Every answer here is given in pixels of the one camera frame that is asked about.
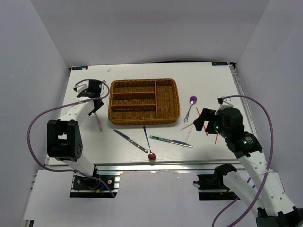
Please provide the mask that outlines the pink handled fork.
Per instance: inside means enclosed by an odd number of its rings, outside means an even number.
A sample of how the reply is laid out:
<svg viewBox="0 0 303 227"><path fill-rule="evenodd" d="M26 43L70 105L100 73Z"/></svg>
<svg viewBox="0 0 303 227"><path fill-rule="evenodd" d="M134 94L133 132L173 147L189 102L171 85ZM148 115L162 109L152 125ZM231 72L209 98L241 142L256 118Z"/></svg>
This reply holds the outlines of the pink handled fork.
<svg viewBox="0 0 303 227"><path fill-rule="evenodd" d="M98 117L97 113L94 113L94 117L95 117L95 119L97 121L97 125L98 125L99 131L102 132L103 131L102 130L102 124L101 124L100 118Z"/></svg>

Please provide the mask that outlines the green handled table knife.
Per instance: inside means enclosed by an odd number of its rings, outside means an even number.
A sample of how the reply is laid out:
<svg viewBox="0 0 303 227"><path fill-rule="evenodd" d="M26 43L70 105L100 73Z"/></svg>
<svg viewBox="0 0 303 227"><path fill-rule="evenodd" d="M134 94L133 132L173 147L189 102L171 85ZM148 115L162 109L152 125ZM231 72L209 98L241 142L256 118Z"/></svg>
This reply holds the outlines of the green handled table knife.
<svg viewBox="0 0 303 227"><path fill-rule="evenodd" d="M166 139L166 138L152 136L152 135L150 135L149 138L153 139L153 140L158 140L158 141L166 142L166 143L180 145L180 146L183 146L183 147L192 148L192 145L190 145L188 143L185 143L185 142L182 142L182 141L178 141L178 140L169 140L169 139Z"/></svg>

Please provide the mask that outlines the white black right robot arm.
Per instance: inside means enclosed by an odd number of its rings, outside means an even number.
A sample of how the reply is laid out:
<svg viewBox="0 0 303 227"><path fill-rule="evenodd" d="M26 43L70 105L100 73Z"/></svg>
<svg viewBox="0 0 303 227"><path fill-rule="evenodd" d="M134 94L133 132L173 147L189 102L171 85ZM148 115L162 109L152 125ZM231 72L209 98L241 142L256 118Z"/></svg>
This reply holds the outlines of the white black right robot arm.
<svg viewBox="0 0 303 227"><path fill-rule="evenodd" d="M232 190L249 208L259 227L301 227L303 210L295 206L277 182L257 138L244 130L240 111L232 107L218 111L204 108L194 121L196 130L201 131L205 122L208 122L205 131L225 139L255 187L252 188L232 164L215 168L214 184Z"/></svg>

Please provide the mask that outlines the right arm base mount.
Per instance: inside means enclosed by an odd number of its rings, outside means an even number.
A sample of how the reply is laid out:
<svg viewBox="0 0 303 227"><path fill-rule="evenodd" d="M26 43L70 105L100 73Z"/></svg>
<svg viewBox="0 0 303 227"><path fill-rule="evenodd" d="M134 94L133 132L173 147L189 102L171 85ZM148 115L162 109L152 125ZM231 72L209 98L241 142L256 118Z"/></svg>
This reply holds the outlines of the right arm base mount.
<svg viewBox="0 0 303 227"><path fill-rule="evenodd" d="M200 201L232 201L236 194L217 180L214 175L197 175L193 184L198 187Z"/></svg>

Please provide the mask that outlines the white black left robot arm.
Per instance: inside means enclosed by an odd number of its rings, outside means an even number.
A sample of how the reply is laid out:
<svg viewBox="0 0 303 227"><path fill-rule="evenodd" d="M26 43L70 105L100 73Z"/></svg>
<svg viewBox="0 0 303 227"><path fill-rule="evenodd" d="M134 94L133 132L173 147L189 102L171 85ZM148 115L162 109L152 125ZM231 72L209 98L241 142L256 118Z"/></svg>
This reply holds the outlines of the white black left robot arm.
<svg viewBox="0 0 303 227"><path fill-rule="evenodd" d="M104 105L101 96L104 94L105 81L89 79L88 84L79 82L74 90L77 102L57 120L47 123L47 154L62 161L76 172L85 174L84 183L94 189L99 186L100 177L96 174L96 166L90 162L83 152L80 126L84 120L94 115L99 130L101 122L96 112Z"/></svg>

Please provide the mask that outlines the silver patterned table knife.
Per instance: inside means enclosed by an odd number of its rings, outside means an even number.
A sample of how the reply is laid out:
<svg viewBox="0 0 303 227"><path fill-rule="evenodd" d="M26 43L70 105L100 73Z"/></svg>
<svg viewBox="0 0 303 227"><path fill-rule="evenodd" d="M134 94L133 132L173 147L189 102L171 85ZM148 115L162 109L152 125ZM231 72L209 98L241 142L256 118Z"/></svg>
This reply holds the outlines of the silver patterned table knife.
<svg viewBox="0 0 303 227"><path fill-rule="evenodd" d="M127 140L128 142L130 142L131 144L133 144L135 147L137 147L138 149L142 150L145 153L148 153L148 150L145 149L144 147L142 147L141 145L139 145L138 143L134 142L130 137L128 137L127 135L125 135L124 133L118 131L118 130L113 130L115 133L117 133L118 135L120 135L121 137L123 137L125 140Z"/></svg>

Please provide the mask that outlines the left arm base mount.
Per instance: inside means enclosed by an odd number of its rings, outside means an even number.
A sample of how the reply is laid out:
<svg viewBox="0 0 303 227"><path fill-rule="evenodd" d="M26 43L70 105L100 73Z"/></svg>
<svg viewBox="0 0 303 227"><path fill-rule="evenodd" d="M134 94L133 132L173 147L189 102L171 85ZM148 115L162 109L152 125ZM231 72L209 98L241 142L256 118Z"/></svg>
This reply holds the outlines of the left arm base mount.
<svg viewBox="0 0 303 227"><path fill-rule="evenodd" d="M99 178L109 187L114 195L117 194L120 175L98 175ZM93 180L84 176L74 175L71 190L70 198L110 198L114 197L107 189L107 187L100 181Z"/></svg>

